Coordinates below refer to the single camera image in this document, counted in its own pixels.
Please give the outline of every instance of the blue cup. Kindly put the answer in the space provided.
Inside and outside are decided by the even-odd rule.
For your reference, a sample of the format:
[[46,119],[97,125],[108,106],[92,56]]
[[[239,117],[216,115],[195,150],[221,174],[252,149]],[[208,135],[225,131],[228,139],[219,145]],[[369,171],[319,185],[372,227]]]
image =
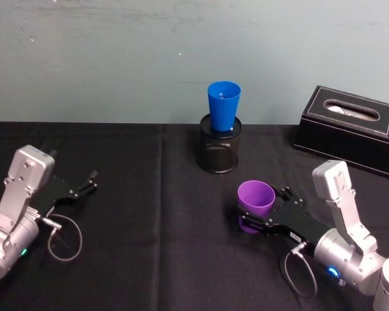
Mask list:
[[235,122],[241,87],[230,81],[212,83],[207,89],[212,129],[218,132],[231,130]]

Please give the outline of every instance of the cable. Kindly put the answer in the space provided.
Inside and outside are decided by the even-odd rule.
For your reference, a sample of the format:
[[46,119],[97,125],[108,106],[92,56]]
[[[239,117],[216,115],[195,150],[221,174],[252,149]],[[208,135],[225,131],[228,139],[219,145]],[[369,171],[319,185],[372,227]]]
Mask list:
[[74,260],[75,258],[77,258],[80,254],[80,252],[82,251],[82,232],[79,228],[79,226],[77,225],[77,223],[75,221],[73,221],[71,218],[67,217],[67,216],[64,216],[64,215],[61,215],[61,214],[51,214],[49,215],[49,217],[51,216],[55,216],[55,217],[59,217],[59,218],[63,218],[63,219],[66,219],[66,220],[69,220],[74,226],[75,228],[77,229],[78,231],[78,236],[79,236],[79,246],[78,246],[78,251],[72,256],[72,257],[69,257],[69,258],[61,258],[57,255],[55,255],[55,253],[53,252],[52,248],[51,248],[51,242],[52,242],[52,239],[53,239],[53,236],[56,232],[56,229],[53,229],[48,241],[47,241],[47,249],[49,250],[49,253],[52,255],[53,258],[55,258],[56,260],[59,260],[59,261],[63,261],[63,262],[68,262],[68,261],[72,261]]
[[[308,271],[310,272],[310,275],[311,275],[311,279],[312,279],[312,283],[314,284],[314,293],[312,295],[304,295],[303,293],[301,293],[298,289],[297,289],[297,286],[294,284],[294,282],[292,282],[292,279],[288,273],[288,269],[287,269],[287,261],[288,261],[288,258],[290,256],[290,254],[293,254],[293,255],[297,255],[302,261],[304,261],[305,265],[307,266],[307,269]],[[285,256],[285,259],[284,259],[284,270],[285,270],[285,276],[287,277],[287,280],[288,280],[288,283],[291,285],[292,289],[298,294],[300,295],[301,297],[303,298],[313,298],[315,295],[317,295],[317,291],[318,291],[318,287],[317,287],[317,281],[316,281],[316,277],[314,276],[314,273],[312,272],[312,269],[309,265],[309,263],[307,262],[307,260],[304,258],[304,256],[300,253],[300,252],[296,252],[296,253],[293,253],[292,251],[289,252],[287,254],[287,256]]]

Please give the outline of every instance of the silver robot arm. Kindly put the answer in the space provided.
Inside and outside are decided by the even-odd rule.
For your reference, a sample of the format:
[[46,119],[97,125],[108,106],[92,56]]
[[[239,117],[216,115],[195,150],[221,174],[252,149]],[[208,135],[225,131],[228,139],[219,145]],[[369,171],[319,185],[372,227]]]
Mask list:
[[314,258],[361,293],[374,295],[375,311],[389,311],[389,259],[377,253],[375,237],[360,221],[346,162],[327,161],[312,177],[336,224],[320,239]]
[[14,154],[0,202],[0,279],[38,236],[40,215],[29,202],[48,181],[53,166],[51,156],[29,145]]

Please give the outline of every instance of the plastic cup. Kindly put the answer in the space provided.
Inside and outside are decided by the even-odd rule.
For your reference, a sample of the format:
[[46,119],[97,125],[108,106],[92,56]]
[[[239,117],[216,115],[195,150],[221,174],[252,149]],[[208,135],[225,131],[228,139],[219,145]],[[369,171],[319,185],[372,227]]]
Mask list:
[[[263,181],[248,180],[238,188],[238,204],[248,212],[263,218],[268,217],[275,198],[276,195],[273,188]],[[241,217],[239,217],[239,225],[247,233],[258,232],[243,226]]]
[[241,87],[234,82],[218,81],[207,89],[212,129],[226,132],[233,128]]

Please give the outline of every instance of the purple cup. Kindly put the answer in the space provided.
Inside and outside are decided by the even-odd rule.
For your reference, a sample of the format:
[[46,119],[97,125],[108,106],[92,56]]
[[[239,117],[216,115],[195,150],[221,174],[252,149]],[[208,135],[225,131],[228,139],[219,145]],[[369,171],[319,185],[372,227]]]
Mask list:
[[[275,197],[273,188],[259,180],[245,181],[238,188],[238,204],[248,212],[263,218],[268,217]],[[239,217],[239,225],[247,233],[258,232],[243,226],[241,217]]]

